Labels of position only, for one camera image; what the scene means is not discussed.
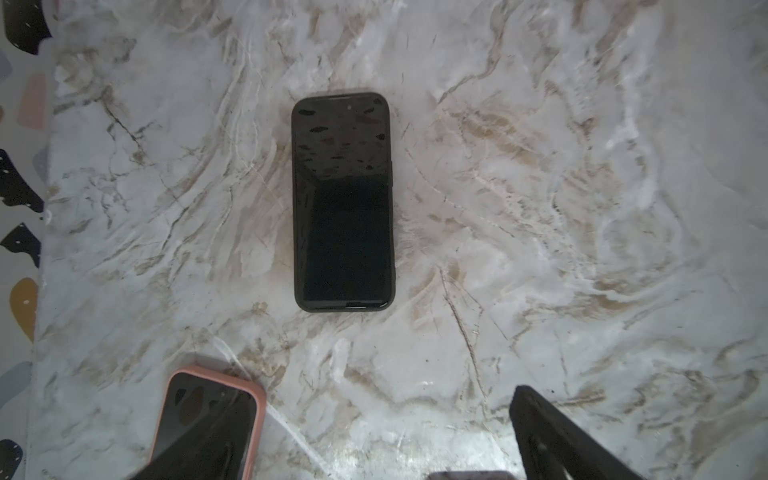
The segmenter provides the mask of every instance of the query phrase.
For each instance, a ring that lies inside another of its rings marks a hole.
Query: smartphone
[[[250,478],[266,412],[263,389],[199,366],[171,376],[150,464],[136,480]]]
[[[291,137],[296,302],[310,312],[385,309],[395,296],[386,100],[304,98]]]

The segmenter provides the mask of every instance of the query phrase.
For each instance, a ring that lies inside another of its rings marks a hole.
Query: marble tabletop
[[[254,478],[524,478],[529,384],[648,478],[768,475],[768,6],[61,3],[27,478],[125,478],[168,376]],[[293,299],[290,111],[392,111],[397,294]]]

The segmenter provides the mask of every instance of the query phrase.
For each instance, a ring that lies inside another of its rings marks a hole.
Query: phone with pink case
[[[238,435],[233,429],[230,438],[222,439],[230,444],[227,452],[231,458],[222,464],[223,470],[217,477],[223,480],[250,478],[266,412],[264,390],[256,383],[200,366],[179,369],[168,380],[151,459],[157,459],[198,422],[205,422],[226,408],[222,402],[233,402],[233,399],[237,399],[237,425],[242,433]]]

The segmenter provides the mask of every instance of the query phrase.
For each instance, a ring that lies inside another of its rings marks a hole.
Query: black phone screen
[[[189,373],[175,374],[152,452],[153,461],[163,455],[165,460],[153,468],[173,472],[163,478],[241,480],[256,415],[251,394]]]
[[[386,100],[305,98],[291,130],[296,301],[309,311],[387,307],[395,268]]]

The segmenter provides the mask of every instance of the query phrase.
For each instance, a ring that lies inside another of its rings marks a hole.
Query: pink object
[[[204,369],[201,366],[185,366],[174,372],[168,379],[168,384],[165,387],[165,395],[163,396],[163,403],[168,397],[168,390],[170,389],[170,380],[177,373],[187,373],[192,376],[197,376],[202,379],[212,380],[214,382],[221,383],[235,389],[243,390],[249,393],[256,400],[256,418],[253,420],[253,430],[250,433],[250,444],[248,445],[248,453],[245,457],[245,466],[243,467],[243,478],[250,478],[251,469],[253,468],[253,461],[256,459],[256,450],[259,447],[259,437],[261,436],[261,426],[264,424],[264,415],[266,414],[266,394],[261,385],[257,383],[248,382],[246,380],[238,379],[233,376],[224,375],[223,373],[214,372],[213,370]],[[163,418],[161,409],[160,415],[157,417],[157,426],[154,428],[154,440],[152,440],[152,449],[150,450],[150,458],[154,456],[154,446],[157,441],[157,430],[160,428],[160,420]]]
[[[42,72],[27,79],[18,107],[18,124],[33,130],[42,130],[45,126],[45,74]]]

